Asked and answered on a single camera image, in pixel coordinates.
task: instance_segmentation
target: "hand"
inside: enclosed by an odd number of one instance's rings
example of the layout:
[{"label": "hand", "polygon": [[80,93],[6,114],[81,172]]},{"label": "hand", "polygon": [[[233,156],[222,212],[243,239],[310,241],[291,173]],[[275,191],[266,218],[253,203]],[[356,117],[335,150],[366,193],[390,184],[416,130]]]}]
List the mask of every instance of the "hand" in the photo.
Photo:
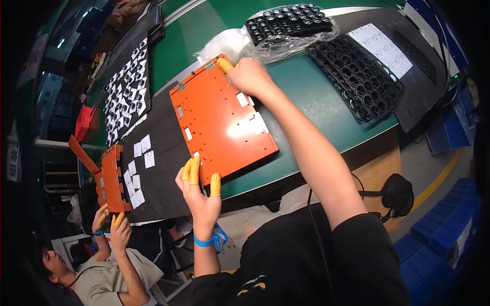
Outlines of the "hand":
[{"label": "hand", "polygon": [[133,8],[132,8],[131,6],[129,6],[129,7],[127,7],[127,8],[125,8],[125,9],[124,9],[124,11],[122,11],[121,15],[123,15],[123,16],[124,16],[124,15],[129,14],[129,12],[131,12],[131,10],[132,10],[132,9],[133,9]]},{"label": "hand", "polygon": [[250,57],[244,57],[238,62],[238,68],[227,71],[228,78],[239,91],[261,100],[262,95],[279,88],[274,83],[266,68]]},{"label": "hand", "polygon": [[105,204],[95,213],[94,221],[92,222],[92,232],[95,233],[100,231],[104,224],[109,221],[109,210],[107,207],[108,205]]},{"label": "hand", "polygon": [[199,240],[209,240],[214,225],[221,212],[221,177],[215,173],[211,177],[210,197],[204,196],[199,189],[199,166],[201,158],[196,156],[187,161],[175,182],[184,195],[194,220],[194,233]]},{"label": "hand", "polygon": [[[120,217],[124,217],[124,213],[120,213],[118,219]],[[126,245],[129,242],[129,238],[131,237],[131,226],[129,225],[129,220],[124,218],[121,222],[121,225],[118,225],[120,220],[116,219],[116,216],[112,216],[111,223],[111,242],[112,248],[114,251],[123,251],[126,249]]]}]

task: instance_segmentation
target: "metal hinge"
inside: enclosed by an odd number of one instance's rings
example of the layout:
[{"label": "metal hinge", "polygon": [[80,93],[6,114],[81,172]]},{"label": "metal hinge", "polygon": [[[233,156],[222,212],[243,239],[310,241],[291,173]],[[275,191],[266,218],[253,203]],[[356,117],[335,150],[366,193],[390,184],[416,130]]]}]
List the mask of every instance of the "metal hinge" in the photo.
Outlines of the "metal hinge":
[{"label": "metal hinge", "polygon": [[180,82],[179,85],[177,85],[177,91],[181,91],[185,87],[185,82]]},{"label": "metal hinge", "polygon": [[216,66],[215,62],[209,62],[204,66],[204,69],[209,70],[214,66]]}]

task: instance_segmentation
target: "red plastic bin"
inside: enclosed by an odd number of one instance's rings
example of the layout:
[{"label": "red plastic bin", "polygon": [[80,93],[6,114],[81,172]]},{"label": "red plastic bin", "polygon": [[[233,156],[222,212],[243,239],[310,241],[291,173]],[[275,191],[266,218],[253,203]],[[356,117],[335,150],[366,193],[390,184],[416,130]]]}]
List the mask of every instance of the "red plastic bin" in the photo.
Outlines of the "red plastic bin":
[{"label": "red plastic bin", "polygon": [[90,120],[92,119],[90,116],[91,112],[92,108],[84,105],[80,111],[80,114],[78,114],[75,129],[75,139],[77,141],[83,141],[85,134],[89,130]]}]

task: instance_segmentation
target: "green workbench surface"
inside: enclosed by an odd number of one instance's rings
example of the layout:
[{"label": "green workbench surface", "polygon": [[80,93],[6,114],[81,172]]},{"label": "green workbench surface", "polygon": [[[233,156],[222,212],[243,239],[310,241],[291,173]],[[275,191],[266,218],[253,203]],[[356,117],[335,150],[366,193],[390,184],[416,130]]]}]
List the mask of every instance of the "green workbench surface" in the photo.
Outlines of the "green workbench surface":
[{"label": "green workbench surface", "polygon": [[[162,5],[167,9],[165,16],[186,2],[168,0]],[[348,0],[315,1],[323,8],[346,6],[395,7],[399,1],[393,0]],[[224,1],[207,0],[191,9],[165,28],[166,36],[150,52],[150,90],[155,94],[169,80],[196,61],[193,54],[201,50],[215,35],[229,29],[241,27],[256,13],[270,7],[288,3],[277,0]],[[391,114],[383,121],[358,124],[337,91],[307,57],[300,53],[288,59],[266,65],[276,84],[291,101],[322,131],[339,152],[347,151],[370,138],[398,124]],[[93,105],[97,89],[90,94],[88,105]],[[299,171],[293,153],[270,112],[262,107],[261,113],[269,132],[279,148],[272,161],[242,176],[224,183],[221,189],[223,199],[232,197],[271,182],[280,180]],[[89,144],[105,146],[105,124],[100,118],[101,129]],[[98,151],[89,155],[97,157]],[[100,155],[94,158],[100,161]]]}]

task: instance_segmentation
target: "black t-shirt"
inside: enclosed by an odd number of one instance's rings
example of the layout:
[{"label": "black t-shirt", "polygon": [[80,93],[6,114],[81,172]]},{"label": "black t-shirt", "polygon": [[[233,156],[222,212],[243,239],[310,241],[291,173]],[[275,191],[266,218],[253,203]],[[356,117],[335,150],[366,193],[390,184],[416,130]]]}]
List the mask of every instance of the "black t-shirt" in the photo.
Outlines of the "black t-shirt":
[{"label": "black t-shirt", "polygon": [[245,242],[240,268],[195,278],[193,305],[408,305],[400,260],[383,224],[372,214],[352,217],[330,230],[320,204],[264,224]]}]

